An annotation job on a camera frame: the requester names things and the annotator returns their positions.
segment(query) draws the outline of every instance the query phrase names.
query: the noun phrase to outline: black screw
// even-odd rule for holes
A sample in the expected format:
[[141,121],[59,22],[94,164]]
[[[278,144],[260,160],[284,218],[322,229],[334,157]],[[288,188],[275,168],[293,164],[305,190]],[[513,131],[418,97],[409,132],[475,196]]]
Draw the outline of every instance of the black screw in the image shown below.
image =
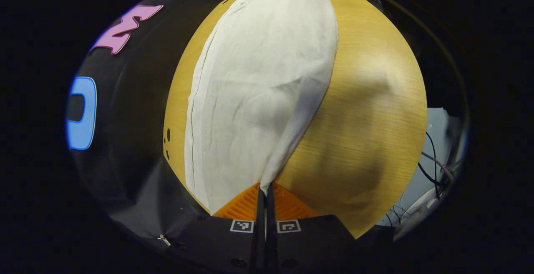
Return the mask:
[[286,269],[292,269],[295,268],[299,262],[297,262],[295,259],[284,259],[282,261],[282,267]]
[[185,246],[185,244],[184,244],[183,242],[180,242],[180,241],[179,241],[179,242],[175,242],[175,245],[176,245],[176,248],[177,248],[178,250],[185,250],[185,249],[187,249],[187,247]]
[[232,264],[238,268],[243,268],[243,267],[246,267],[247,266],[247,262],[242,260],[242,259],[238,259],[238,258],[235,258],[235,259],[232,259]]

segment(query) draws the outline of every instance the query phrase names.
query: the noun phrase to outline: orange gripper pad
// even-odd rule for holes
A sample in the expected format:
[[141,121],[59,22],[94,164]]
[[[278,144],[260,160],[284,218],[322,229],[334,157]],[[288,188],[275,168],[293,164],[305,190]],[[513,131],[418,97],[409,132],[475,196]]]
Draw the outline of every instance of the orange gripper pad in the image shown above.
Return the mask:
[[318,216],[313,209],[299,200],[294,194],[291,194],[290,191],[281,187],[278,183],[273,182],[272,189],[275,195],[276,221],[305,219]]
[[234,199],[214,213],[214,217],[255,221],[258,207],[259,183],[242,191]]

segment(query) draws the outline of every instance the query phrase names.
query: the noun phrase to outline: wooden surface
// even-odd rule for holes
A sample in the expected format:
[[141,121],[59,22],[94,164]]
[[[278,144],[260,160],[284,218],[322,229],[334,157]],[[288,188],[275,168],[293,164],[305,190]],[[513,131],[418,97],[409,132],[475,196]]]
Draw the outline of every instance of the wooden surface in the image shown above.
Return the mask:
[[[213,27],[235,0],[198,27],[175,72],[163,143],[185,184],[184,134],[194,67]],[[410,181],[426,129],[426,94],[410,47],[366,0],[331,0],[339,45],[330,86],[276,180],[321,215],[335,214],[359,237],[387,213]]]

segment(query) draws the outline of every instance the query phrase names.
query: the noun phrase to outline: black background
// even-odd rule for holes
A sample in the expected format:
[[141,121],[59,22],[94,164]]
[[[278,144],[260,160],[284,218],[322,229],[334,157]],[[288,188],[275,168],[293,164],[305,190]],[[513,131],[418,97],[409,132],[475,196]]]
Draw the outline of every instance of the black background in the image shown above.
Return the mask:
[[[7,0],[4,93],[12,112],[4,134],[8,169],[2,186],[10,225],[3,233],[2,267],[190,272],[111,225],[72,173],[66,149],[65,106],[73,75],[100,33],[139,1]],[[424,271],[518,267],[532,255],[526,243],[531,154],[528,130],[522,129],[532,118],[528,0],[413,1],[450,31],[473,70],[476,130],[468,172],[443,208],[410,238],[362,262]]]

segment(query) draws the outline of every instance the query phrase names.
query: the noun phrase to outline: wrinkled fabric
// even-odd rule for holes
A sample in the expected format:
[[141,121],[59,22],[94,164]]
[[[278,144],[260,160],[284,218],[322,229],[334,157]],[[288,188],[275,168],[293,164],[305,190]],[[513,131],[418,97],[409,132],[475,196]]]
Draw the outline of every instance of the wrinkled fabric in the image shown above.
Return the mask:
[[236,0],[196,64],[185,131],[187,188],[213,215],[271,183],[324,97],[338,47],[330,0]]

